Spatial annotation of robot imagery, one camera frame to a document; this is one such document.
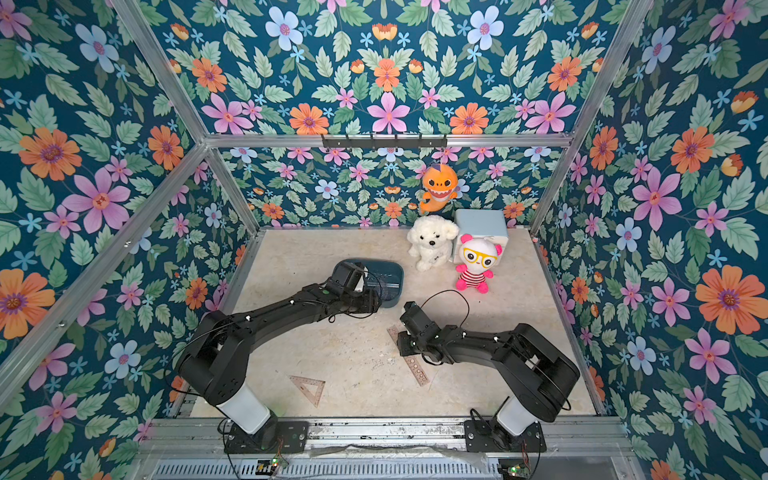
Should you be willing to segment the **brown long straight ruler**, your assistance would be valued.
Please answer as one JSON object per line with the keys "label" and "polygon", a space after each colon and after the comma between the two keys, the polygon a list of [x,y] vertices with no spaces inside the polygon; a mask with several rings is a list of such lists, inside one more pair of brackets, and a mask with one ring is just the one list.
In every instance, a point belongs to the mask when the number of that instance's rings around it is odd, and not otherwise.
{"label": "brown long straight ruler", "polygon": [[[396,326],[390,326],[387,328],[387,333],[389,334],[391,340],[394,342],[395,346],[398,346],[398,338],[400,333],[398,328]],[[430,383],[429,378],[427,377],[425,371],[415,356],[402,357],[402,360],[405,362],[420,387]]]}

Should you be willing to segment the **teal plastic storage box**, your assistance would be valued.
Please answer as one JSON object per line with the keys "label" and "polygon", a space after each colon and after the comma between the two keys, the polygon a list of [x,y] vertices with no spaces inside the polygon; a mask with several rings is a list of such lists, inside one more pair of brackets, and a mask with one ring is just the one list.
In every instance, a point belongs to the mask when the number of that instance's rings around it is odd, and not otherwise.
{"label": "teal plastic storage box", "polygon": [[358,265],[363,270],[361,278],[355,283],[355,292],[374,291],[380,301],[379,308],[393,308],[398,304],[405,277],[400,264],[369,258],[348,258],[345,262]]}

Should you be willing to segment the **brown triangle ruler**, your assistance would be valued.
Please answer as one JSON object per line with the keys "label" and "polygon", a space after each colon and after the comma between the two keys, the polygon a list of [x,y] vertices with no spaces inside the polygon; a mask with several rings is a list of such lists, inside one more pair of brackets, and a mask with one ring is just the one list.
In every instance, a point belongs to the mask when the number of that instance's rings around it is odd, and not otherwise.
{"label": "brown triangle ruler", "polygon": [[319,406],[326,386],[324,380],[295,375],[290,375],[289,379],[314,407]]}

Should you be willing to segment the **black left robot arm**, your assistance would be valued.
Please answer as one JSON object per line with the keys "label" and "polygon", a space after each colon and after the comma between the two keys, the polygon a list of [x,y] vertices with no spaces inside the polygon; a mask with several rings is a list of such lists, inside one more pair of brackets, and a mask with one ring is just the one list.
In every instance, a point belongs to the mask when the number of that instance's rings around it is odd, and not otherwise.
{"label": "black left robot arm", "polygon": [[299,327],[339,315],[366,318],[382,306],[384,284],[364,263],[342,261],[322,283],[259,309],[204,315],[176,365],[178,375],[241,431],[254,436],[275,414],[246,385],[251,353]]}

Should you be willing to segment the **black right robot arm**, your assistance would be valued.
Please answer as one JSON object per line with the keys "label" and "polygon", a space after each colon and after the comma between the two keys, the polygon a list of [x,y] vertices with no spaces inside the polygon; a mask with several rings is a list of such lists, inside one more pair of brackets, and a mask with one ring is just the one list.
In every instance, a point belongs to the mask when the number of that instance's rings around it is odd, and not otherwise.
{"label": "black right robot arm", "polygon": [[410,301],[400,321],[401,356],[418,355],[436,365],[471,363],[496,370],[513,394],[492,419],[491,426],[518,437],[535,423],[552,423],[569,410],[569,396],[580,379],[571,359],[527,323],[511,331],[469,331],[439,326]]}

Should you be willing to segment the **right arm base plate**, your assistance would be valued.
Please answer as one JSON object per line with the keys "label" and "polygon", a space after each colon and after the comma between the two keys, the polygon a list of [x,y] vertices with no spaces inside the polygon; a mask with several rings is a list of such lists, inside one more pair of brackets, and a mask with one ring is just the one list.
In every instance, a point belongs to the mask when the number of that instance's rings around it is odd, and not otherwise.
{"label": "right arm base plate", "polygon": [[534,422],[519,436],[477,418],[463,422],[466,450],[471,453],[544,453],[547,444],[541,424]]}

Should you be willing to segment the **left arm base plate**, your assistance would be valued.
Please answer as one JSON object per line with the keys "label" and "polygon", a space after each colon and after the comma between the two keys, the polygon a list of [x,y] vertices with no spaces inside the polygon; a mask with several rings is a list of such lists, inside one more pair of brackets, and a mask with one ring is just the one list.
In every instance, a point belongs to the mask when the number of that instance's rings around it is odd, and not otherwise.
{"label": "left arm base plate", "polygon": [[230,455],[302,453],[308,434],[306,421],[273,419],[254,434],[232,423],[224,430],[224,452]]}

